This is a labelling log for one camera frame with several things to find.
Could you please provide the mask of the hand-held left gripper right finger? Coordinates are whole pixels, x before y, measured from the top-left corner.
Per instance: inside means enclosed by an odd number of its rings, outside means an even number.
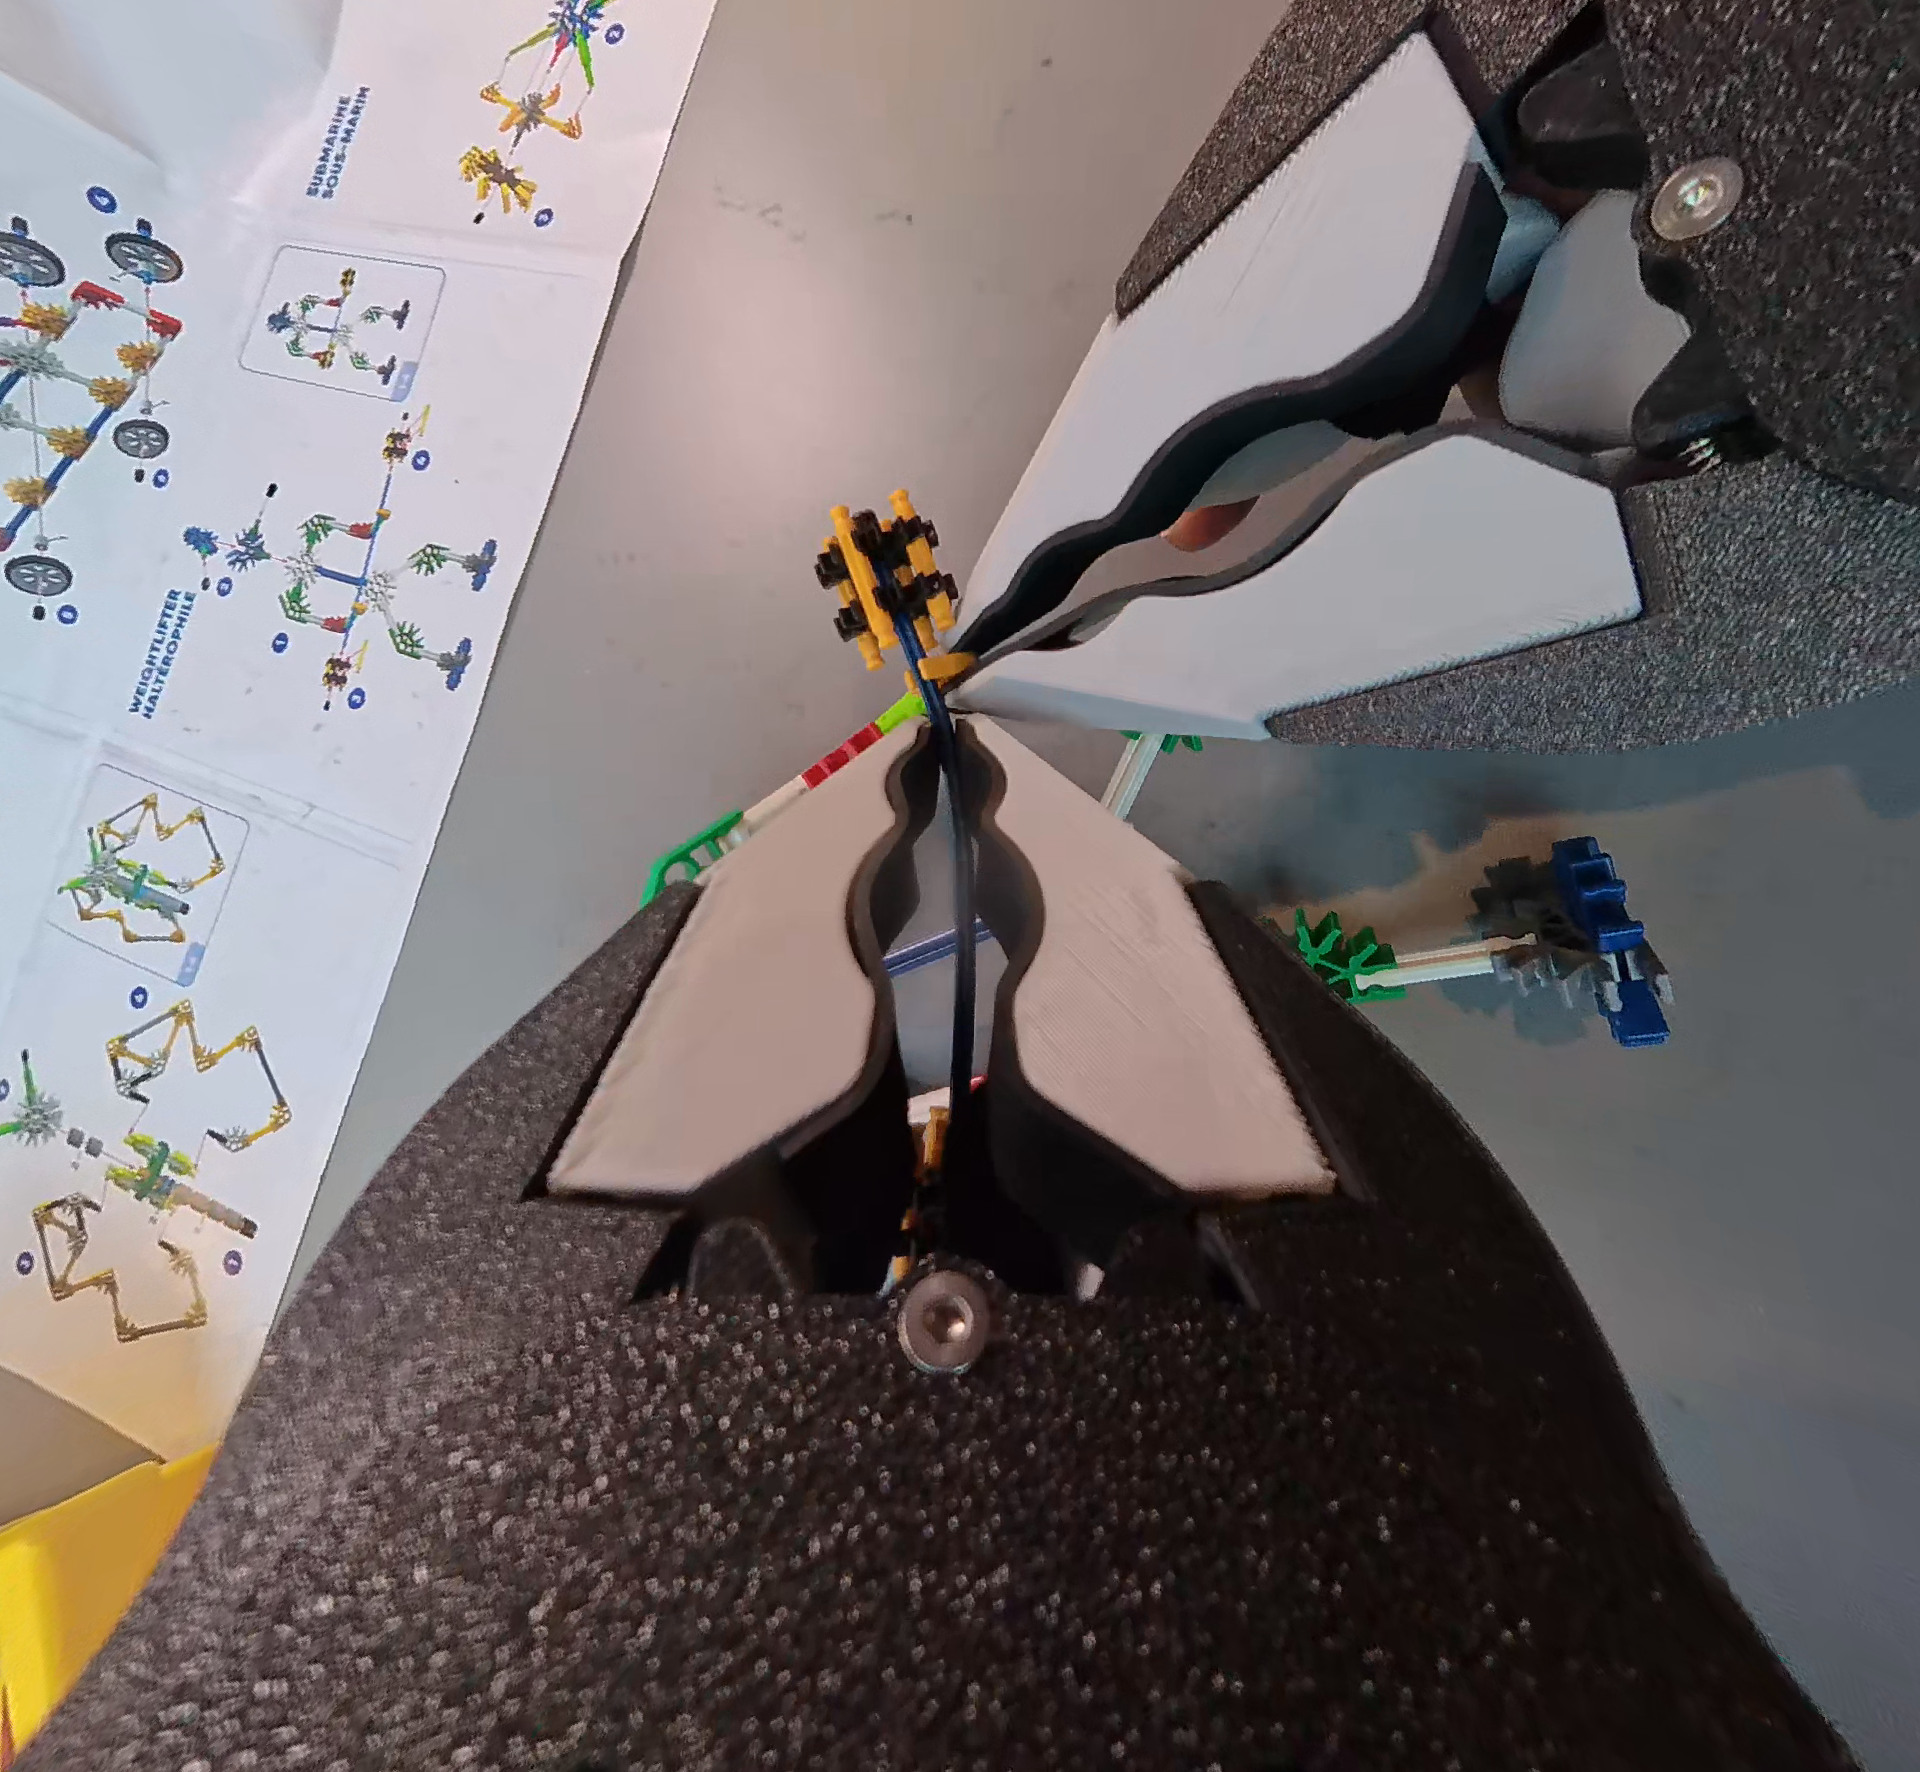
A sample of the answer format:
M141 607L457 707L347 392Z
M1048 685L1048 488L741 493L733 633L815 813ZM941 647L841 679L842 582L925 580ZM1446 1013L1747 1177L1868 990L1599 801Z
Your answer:
M1010 1291L1262 1299L1220 1223L1336 1189L1189 876L985 720L959 728L1007 966L957 1130L957 1251Z

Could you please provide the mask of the multicoloured construction toy model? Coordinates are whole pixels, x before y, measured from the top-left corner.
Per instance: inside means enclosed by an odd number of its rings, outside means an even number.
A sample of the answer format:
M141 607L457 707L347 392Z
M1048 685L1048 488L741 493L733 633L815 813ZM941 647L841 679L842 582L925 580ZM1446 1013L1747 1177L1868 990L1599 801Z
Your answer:
M733 811L661 853L642 902L653 902L667 886L696 882L880 739L872 723L861 728L756 806ZM1122 739L1100 805L1127 822L1158 758L1181 748L1200 752L1203 739L1137 731ZM1613 856L1594 838L1559 840L1545 863L1496 863L1475 886L1474 902L1475 939L1413 954L1382 941L1371 927L1346 927L1335 914L1313 920L1295 910L1289 938L1320 982L1353 1005L1401 999L1423 984L1498 976L1520 989L1557 990L1571 1006L1592 1006L1621 1046L1668 1042L1668 971L1646 941L1645 925L1628 914L1626 884ZM955 958L955 947L953 929L901 945L886 958L888 974L899 979L941 964Z

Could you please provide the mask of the white instruction sheet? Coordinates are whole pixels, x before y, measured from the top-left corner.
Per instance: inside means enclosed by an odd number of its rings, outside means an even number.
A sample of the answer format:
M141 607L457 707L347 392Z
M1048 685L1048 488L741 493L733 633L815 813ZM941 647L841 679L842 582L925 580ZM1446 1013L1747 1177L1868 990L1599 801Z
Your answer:
M716 0L4 0L4 1369L291 1275Z

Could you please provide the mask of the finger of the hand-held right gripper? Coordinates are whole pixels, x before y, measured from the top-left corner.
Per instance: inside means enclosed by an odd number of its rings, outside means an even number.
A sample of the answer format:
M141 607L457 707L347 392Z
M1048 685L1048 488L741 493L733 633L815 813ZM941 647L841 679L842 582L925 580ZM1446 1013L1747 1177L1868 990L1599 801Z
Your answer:
M1628 624L1614 490L1493 431L1396 442L1262 559L1090 600L971 669L962 710L1262 739L1283 710Z
M1246 444L1398 398L1474 324L1507 211L1415 34L1128 314L1099 334L965 582L985 656Z

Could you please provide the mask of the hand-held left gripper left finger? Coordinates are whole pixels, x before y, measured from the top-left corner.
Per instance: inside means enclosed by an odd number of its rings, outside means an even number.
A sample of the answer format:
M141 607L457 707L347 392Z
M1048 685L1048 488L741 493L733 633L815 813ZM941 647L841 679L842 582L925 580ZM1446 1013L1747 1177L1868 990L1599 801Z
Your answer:
M937 802L926 730L904 728L711 874L548 1196L666 1210L682 1251L749 1219L801 1289L881 1291L914 1182L883 954L917 908Z

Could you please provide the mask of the yellow plastic bin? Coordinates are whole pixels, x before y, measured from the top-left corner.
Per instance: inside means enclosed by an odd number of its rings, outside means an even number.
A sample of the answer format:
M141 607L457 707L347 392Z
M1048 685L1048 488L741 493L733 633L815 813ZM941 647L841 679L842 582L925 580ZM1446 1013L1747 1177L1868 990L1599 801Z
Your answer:
M2 1530L2 1767L100 1653L158 1568L218 1446L120 1473Z

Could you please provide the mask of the black orange toy wheel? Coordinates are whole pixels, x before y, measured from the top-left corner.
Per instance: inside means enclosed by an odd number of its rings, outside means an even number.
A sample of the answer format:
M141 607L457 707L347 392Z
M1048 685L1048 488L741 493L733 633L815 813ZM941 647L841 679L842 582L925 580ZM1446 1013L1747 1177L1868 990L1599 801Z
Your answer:
M836 636L854 644L867 670L881 670L883 656L901 650L888 600L903 600L919 624L926 652L950 652L943 636L957 625L957 584L941 572L937 529L917 513L907 490L891 493L891 515L829 513L830 536L823 541L817 576L839 600Z
M953 1090L943 1087L909 1101L912 1181L901 1234L888 1266L883 1294L891 1297L947 1238L946 1149L953 1119Z

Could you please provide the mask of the thin blue toy rod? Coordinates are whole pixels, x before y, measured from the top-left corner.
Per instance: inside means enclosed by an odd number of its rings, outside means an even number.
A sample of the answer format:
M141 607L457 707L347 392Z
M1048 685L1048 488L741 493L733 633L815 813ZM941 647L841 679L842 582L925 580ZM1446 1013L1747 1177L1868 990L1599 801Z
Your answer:
M962 1118L974 1087L974 1046L977 1012L977 914L976 914L976 851L969 830L969 813L962 776L962 750L953 716L943 701L934 680L925 679L925 647L919 624L903 600L888 600L888 612L897 627L909 677L922 698L925 716L932 734L932 746L939 755L943 782L947 788L951 822L953 890L955 890L955 996L953 996L953 1044L950 1070L950 1101L955 1118Z

